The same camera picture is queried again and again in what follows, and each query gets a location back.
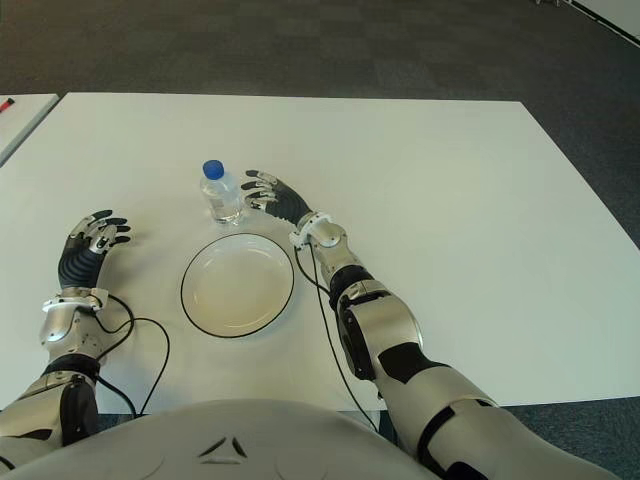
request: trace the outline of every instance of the red pen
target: red pen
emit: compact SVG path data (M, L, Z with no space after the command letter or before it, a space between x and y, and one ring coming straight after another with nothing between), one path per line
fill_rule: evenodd
M16 103L16 101L13 98L8 98L6 102L0 105L0 113L4 112L7 108L9 108L14 103Z

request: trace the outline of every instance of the white plate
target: white plate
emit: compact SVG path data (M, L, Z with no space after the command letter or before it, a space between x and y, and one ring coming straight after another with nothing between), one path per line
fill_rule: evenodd
M241 233L210 243L182 279L182 308L216 337L242 337L271 323L291 298L293 265L276 243Z

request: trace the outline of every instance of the plastic water bottle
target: plastic water bottle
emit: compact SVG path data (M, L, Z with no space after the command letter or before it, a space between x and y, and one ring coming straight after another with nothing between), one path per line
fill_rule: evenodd
M222 162L209 160L202 165L204 177L200 188L211 208L211 215L218 223L231 223L242 213L242 195L233 175L224 170Z

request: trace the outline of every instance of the robot finger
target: robot finger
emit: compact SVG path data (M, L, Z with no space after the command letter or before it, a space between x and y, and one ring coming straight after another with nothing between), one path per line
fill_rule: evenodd
M99 212L92 213L84 217L78 224L75 226L71 233L69 234L69 238L82 237L86 235L89 227L92 227L93 223L101 220L103 218L108 217L113 213L113 210L100 210Z
M246 198L272 198L276 199L276 192L273 190L258 190L257 192L250 193Z
M107 225L102 230L98 230L98 234L91 240L89 250L93 253L106 253L111 245L114 244L118 227L115 225Z
M269 198L269 197L265 197L265 198L246 197L245 198L245 203L247 204L247 206L249 206L249 208L253 208L254 210L262 210L263 212L266 211L267 206L270 203L273 203L276 201L277 200L275 198Z
M252 190L254 188L263 188L263 189L272 189L274 185L267 183L267 182L263 182L263 181L253 181L253 182L247 182L247 183L243 183L240 188L242 188L243 190Z
M126 218L103 218L100 220L96 220L89 225L90 230L85 233L85 237L93 238L95 235L97 235L98 231L103 230L108 225L118 225L118 227L120 228L120 226L124 226L125 223L127 223Z
M247 170L246 174L248 177L258 177L260 180L264 180L266 183L274 186L278 184L278 179L266 172L261 172L259 170Z
M131 241L131 237L127 237L127 236L124 236L124 235L119 235L113 240L113 243L110 246L113 247L114 245L117 245L118 243L127 243L127 242L130 242L130 241Z

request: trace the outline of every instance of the white table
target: white table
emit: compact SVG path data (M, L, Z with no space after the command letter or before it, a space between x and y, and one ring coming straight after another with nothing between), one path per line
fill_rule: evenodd
M58 101L58 96L54 93L0 94L0 103L8 98L13 98L16 103L0 114L0 166Z
M0 175L0 404L45 366L40 305L58 289L67 233L113 208L134 241L109 254L101 285L172 338L150 411L239 397L353 408L298 273L284 314L255 335L218 339L187 321L184 268L225 234L200 198L211 158L279 175L333 213L413 309L427 354L496 401L640 395L640 254L521 104L70 94ZM284 222L245 228L291 254ZM141 325L103 374L140 406L163 352ZM365 408L383 406L372 385L351 383ZM104 390L99 404L126 411Z
M625 32L640 37L640 3L635 0L580 0L580 3Z

